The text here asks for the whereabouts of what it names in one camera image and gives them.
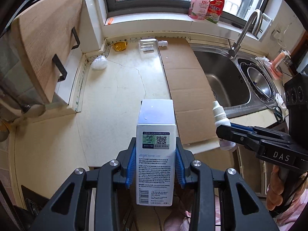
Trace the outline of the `person's right hand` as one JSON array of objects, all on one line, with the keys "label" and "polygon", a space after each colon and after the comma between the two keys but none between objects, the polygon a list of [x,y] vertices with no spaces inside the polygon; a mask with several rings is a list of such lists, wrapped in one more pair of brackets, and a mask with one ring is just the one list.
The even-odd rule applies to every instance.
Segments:
[{"label": "person's right hand", "polygon": [[[276,206],[280,206],[283,202],[282,193],[284,191],[284,183],[279,178],[279,169],[280,167],[277,165],[273,165],[273,169],[270,176],[270,183],[268,186],[267,191],[267,199],[266,199],[266,206],[267,209],[272,211]],[[304,180],[307,173],[301,175],[300,181],[298,182],[298,185],[301,184],[301,182]],[[294,200],[297,200],[300,198],[300,196],[304,193],[304,190],[307,187],[307,179],[306,181],[298,188],[298,190],[295,192]]]}]

